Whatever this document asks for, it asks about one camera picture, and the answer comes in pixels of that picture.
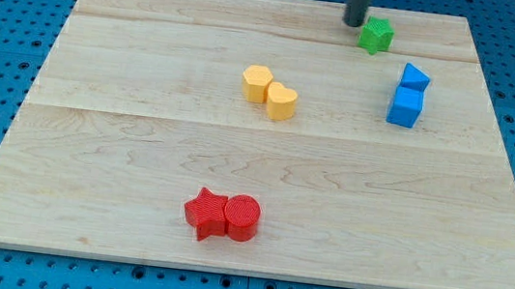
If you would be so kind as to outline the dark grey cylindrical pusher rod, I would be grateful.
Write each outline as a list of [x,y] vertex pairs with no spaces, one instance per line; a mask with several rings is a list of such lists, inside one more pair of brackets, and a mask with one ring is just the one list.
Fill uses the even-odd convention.
[[372,0],[347,0],[343,14],[344,24],[350,27],[360,27],[371,2]]

